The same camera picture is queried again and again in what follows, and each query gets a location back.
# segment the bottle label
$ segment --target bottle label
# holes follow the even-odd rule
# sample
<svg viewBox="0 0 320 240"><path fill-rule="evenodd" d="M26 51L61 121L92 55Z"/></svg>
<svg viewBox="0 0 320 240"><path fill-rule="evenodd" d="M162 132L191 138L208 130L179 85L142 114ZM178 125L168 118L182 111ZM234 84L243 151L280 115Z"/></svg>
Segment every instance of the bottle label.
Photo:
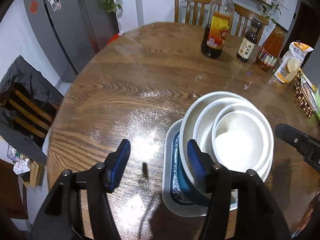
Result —
<svg viewBox="0 0 320 240"><path fill-rule="evenodd" d="M222 49L231 25L231 20L232 18L230 16L226 16L218 12L213 13L210 32L207 40L207 45L209 47L213 49Z"/></svg>
<svg viewBox="0 0 320 240"><path fill-rule="evenodd" d="M278 60L278 58L272 56L263 47L260 48L258 59L260 59L268 67L273 67Z"/></svg>
<svg viewBox="0 0 320 240"><path fill-rule="evenodd" d="M255 44L251 41L248 41L246 38L243 38L240 48L238 50L238 54L245 59L248 59L251 55Z"/></svg>

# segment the glass bottle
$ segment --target glass bottle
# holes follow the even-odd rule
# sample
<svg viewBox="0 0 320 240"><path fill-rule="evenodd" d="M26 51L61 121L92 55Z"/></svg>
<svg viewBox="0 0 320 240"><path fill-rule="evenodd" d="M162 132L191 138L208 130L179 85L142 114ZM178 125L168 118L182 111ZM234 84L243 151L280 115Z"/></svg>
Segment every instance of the glass bottle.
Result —
<svg viewBox="0 0 320 240"><path fill-rule="evenodd" d="M235 8L233 0L212 0L207 25L201 43L201 52L210 58L218 58L230 29Z"/></svg>
<svg viewBox="0 0 320 240"><path fill-rule="evenodd" d="M281 52L287 30L276 23L272 33L262 44L256 58L257 65L264 71L268 71L275 65Z"/></svg>
<svg viewBox="0 0 320 240"><path fill-rule="evenodd" d="M258 34L262 27L262 22L258 21L256 18L251 20L251 25L249 30L245 33L242 43L237 52L237 58L242 62L247 62L249 56L251 55L254 46L258 41Z"/></svg>

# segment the round wooden table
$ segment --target round wooden table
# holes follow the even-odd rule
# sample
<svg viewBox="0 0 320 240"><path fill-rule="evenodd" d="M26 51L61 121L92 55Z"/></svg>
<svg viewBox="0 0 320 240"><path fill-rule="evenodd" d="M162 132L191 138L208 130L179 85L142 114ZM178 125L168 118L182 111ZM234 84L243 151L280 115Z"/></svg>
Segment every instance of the round wooden table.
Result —
<svg viewBox="0 0 320 240"><path fill-rule="evenodd" d="M197 239L204 218L171 213L161 190L166 133L200 96L216 90L237 93L254 103L273 129L286 123L320 137L318 121L303 113L293 82L281 84L254 63L258 48L242 63L236 58L242 38L229 35L221 57L213 60L201 54L203 31L188 24L154 23L126 33L78 75L54 120L50 187L64 169L89 169L115 151L123 138L130 140L131 156L120 187L108 195L122 239ZM300 221L319 178L293 147L275 138L266 184L289 228ZM85 192L82 207L84 229L92 237ZM235 218L233 211L227 237L233 234Z"/></svg>

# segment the orange jar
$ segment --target orange jar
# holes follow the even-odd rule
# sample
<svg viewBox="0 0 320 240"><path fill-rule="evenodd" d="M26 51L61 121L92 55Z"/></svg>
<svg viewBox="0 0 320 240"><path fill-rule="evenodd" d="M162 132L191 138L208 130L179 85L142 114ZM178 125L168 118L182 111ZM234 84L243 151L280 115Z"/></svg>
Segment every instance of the orange jar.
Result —
<svg viewBox="0 0 320 240"><path fill-rule="evenodd" d="M269 71L277 62L286 34L287 30L277 23L272 33L262 44L257 54L256 63L264 71Z"/></svg>

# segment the cracker package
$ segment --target cracker package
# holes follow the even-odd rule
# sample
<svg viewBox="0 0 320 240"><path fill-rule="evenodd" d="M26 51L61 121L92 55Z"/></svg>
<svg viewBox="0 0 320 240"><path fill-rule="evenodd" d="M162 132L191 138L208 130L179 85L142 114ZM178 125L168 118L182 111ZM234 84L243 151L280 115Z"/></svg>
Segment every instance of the cracker package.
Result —
<svg viewBox="0 0 320 240"><path fill-rule="evenodd" d="M313 48L300 43L292 42L289 45L289 51L287 51L279 62L279 67L275 72L275 77L282 83L289 84L298 70L306 56Z"/></svg>

